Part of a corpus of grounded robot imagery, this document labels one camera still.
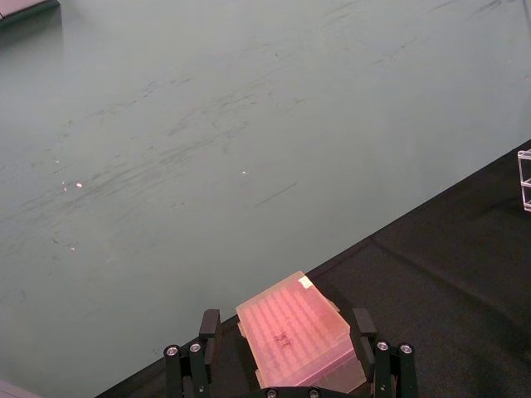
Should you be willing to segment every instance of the black mat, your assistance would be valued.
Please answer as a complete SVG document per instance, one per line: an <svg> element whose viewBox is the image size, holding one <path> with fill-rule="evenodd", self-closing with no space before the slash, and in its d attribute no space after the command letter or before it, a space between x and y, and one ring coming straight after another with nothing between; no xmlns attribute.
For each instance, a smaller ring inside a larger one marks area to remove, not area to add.
<svg viewBox="0 0 531 398"><path fill-rule="evenodd" d="M531 213L516 151L309 273L415 346L423 397L531 397ZM257 388L234 318L223 333L215 398ZM163 361L100 397L164 397Z"/></svg>

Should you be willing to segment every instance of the scratch mark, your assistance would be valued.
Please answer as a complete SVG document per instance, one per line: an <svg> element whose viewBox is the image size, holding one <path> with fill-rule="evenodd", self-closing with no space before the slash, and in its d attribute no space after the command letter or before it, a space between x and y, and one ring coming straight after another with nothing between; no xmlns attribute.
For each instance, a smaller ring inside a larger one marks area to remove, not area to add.
<svg viewBox="0 0 531 398"><path fill-rule="evenodd" d="M355 5L356 3L357 2L346 2L345 4L342 4L342 5L340 5L340 6L336 7L336 8L333 8L332 10L328 11L325 16L327 17L328 15L332 15L332 14L334 14L334 13L336 13L338 11L341 11L341 10L343 10L345 8L351 7L351 6Z"/></svg>
<svg viewBox="0 0 531 398"><path fill-rule="evenodd" d="M452 3L453 3L453 1L452 2L444 2L440 6L437 6L437 7L432 8L431 10L428 10L428 12L434 12L435 10L438 10L439 8L443 8L443 7L449 6Z"/></svg>
<svg viewBox="0 0 531 398"><path fill-rule="evenodd" d="M254 207L255 207L255 208L257 208L258 206L261 206L261 205L263 205L264 203L266 203L266 202L270 201L271 199L273 199L273 198L275 198L275 197L277 197L277 196L279 196L279 195L283 194L283 193L284 193L284 192L286 192L286 191L287 191L288 189L291 189L291 188L293 188L293 187L294 187L295 185L297 185L297 183L296 183L296 182L294 182L294 183L293 183L293 184L291 184L290 186L288 186L288 187L286 187L286 188L284 188L284 189L282 189L282 190L278 191L277 193L274 193L274 194L273 194L273 195L271 195L270 197L267 197L267 198L266 198L266 199L264 199L263 201L261 201L261 202L259 202L259 203L256 203L256 204L254 205Z"/></svg>
<svg viewBox="0 0 531 398"><path fill-rule="evenodd" d="M478 8L478 11L474 12L474 14L472 14L472 17L474 15L480 14L480 13L485 12L485 11L489 11L490 12L490 11L494 10L495 8L501 6L501 3L502 3L501 0L493 0L492 2L488 2L487 4L484 4L483 6Z"/></svg>

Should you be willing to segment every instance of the translucent plastic lid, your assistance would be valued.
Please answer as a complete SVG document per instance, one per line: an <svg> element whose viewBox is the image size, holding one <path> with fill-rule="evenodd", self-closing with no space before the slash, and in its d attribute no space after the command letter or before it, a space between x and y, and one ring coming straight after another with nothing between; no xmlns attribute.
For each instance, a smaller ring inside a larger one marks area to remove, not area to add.
<svg viewBox="0 0 531 398"><path fill-rule="evenodd" d="M241 304L236 312L261 387L322 386L349 392L365 381L350 326L302 272Z"/></svg>

